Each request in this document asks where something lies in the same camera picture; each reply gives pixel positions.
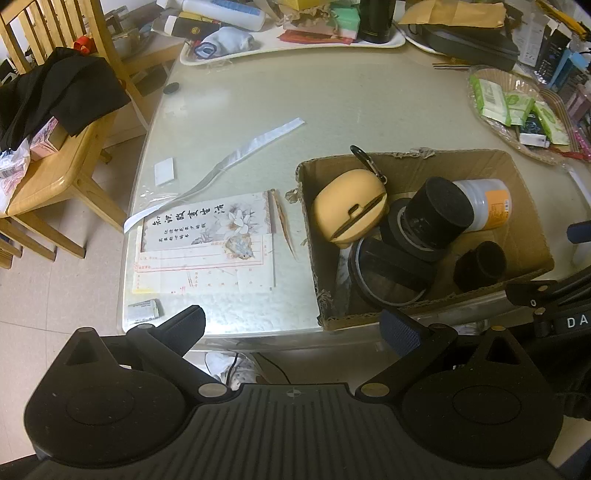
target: black bottle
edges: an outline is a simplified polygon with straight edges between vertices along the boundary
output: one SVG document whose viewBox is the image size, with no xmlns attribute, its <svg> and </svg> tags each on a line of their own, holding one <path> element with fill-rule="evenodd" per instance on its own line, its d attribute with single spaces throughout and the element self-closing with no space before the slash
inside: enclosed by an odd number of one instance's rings
<svg viewBox="0 0 591 480">
<path fill-rule="evenodd" d="M 395 6 L 396 0 L 361 0 L 358 40 L 389 42 Z"/>
</svg>

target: wooden chair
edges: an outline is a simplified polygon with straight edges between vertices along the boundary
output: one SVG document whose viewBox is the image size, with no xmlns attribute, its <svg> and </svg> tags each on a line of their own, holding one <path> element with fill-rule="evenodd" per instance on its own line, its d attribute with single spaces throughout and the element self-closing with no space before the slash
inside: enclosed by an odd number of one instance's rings
<svg viewBox="0 0 591 480">
<path fill-rule="evenodd" d="M 126 91 L 137 111 L 150 122 L 152 112 L 129 78 L 117 55 L 99 0 L 14 0 L 0 12 L 0 36 L 19 73 L 31 66 L 26 61 L 10 22 L 18 20 L 25 32 L 38 64 L 42 64 L 57 46 L 71 47 L 84 32 L 82 15 L 88 20 L 98 55 L 104 57 L 117 77 L 125 82 Z M 86 127 L 78 136 L 68 137 L 58 153 L 31 162 L 8 206 L 7 215 L 73 255 L 84 258 L 85 249 L 43 222 L 33 210 L 78 198 L 105 222 L 122 231 L 126 213 L 92 180 L 99 157 L 108 161 L 102 145 L 109 134 L 116 112 Z M 55 252 L 40 245 L 6 219 L 0 219 L 0 233 L 50 260 Z"/>
<path fill-rule="evenodd" d="M 12 257 L 21 257 L 22 250 L 9 244 L 0 238 L 0 268 L 10 269 L 12 266 Z"/>
</svg>

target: white plastic bottle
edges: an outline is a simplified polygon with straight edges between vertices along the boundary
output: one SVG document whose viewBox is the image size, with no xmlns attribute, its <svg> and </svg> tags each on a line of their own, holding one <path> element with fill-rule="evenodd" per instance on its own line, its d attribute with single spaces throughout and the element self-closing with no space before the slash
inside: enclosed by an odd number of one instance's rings
<svg viewBox="0 0 591 480">
<path fill-rule="evenodd" d="M 497 228 L 509 219 L 513 204 L 502 180 L 458 180 L 454 184 L 464 192 L 474 209 L 474 221 L 466 232 Z"/>
<path fill-rule="evenodd" d="M 264 11 L 230 0 L 157 0 L 162 8 L 180 8 L 237 27 L 258 32 L 265 23 Z"/>
</svg>

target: black case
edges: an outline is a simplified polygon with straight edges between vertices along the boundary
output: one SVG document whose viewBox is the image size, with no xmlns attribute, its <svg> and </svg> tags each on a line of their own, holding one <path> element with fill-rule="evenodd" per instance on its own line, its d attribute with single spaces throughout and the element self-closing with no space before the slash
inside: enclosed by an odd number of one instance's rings
<svg viewBox="0 0 591 480">
<path fill-rule="evenodd" d="M 519 56 L 517 46 L 500 30 L 445 25 L 417 25 L 431 48 L 468 63 L 511 71 Z"/>
</svg>

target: green wet wipes packet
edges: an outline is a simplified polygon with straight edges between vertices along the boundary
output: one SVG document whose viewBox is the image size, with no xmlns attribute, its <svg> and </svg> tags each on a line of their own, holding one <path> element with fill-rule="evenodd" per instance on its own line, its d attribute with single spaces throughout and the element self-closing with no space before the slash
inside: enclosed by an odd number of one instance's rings
<svg viewBox="0 0 591 480">
<path fill-rule="evenodd" d="M 538 115 L 544 132 L 553 144 L 570 145 L 569 135 L 564 124 L 556 117 L 546 102 L 537 101 L 534 104 L 534 112 Z"/>
<path fill-rule="evenodd" d="M 505 94 L 505 102 L 509 109 L 511 125 L 519 125 L 520 127 L 523 127 L 527 120 L 527 116 L 534 107 L 535 99 L 526 93 L 514 90 L 513 92 Z"/>
<path fill-rule="evenodd" d="M 503 95 L 501 85 L 470 75 L 470 83 L 476 97 L 478 112 L 487 118 L 492 118 L 503 125 L 511 125 L 511 117 Z"/>
</svg>

